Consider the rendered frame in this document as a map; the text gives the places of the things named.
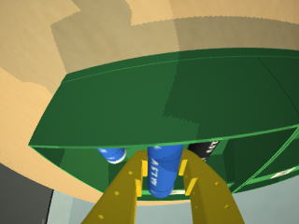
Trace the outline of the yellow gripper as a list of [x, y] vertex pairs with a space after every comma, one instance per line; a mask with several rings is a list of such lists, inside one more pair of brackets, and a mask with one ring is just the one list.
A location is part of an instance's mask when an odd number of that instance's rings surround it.
[[[245, 224], [226, 182], [195, 153], [182, 150], [178, 174], [190, 195], [192, 224]], [[148, 151], [138, 150], [80, 224], [135, 224], [136, 200], [147, 175]]]

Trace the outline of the blue aa battery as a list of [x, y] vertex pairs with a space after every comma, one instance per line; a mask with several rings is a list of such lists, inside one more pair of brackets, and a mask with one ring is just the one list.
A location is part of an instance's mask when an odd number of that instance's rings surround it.
[[126, 156], [125, 148], [99, 148], [97, 150], [111, 163], [121, 162]]
[[164, 198], [172, 192], [183, 146], [148, 147], [148, 190], [152, 196]]

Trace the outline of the green three-compartment bin rack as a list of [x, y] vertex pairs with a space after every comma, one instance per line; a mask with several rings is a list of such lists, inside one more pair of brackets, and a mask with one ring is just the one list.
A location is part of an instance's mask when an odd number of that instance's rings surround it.
[[206, 163], [232, 194], [299, 175], [299, 50], [183, 50], [66, 74], [28, 146], [104, 193], [138, 150], [218, 140]]

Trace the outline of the black aa battery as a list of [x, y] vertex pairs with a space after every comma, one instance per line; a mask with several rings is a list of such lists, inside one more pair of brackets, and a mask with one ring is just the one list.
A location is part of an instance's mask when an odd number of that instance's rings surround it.
[[219, 142], [220, 140], [204, 143], [193, 143], [189, 144], [187, 149], [195, 153], [203, 161], [206, 161]]

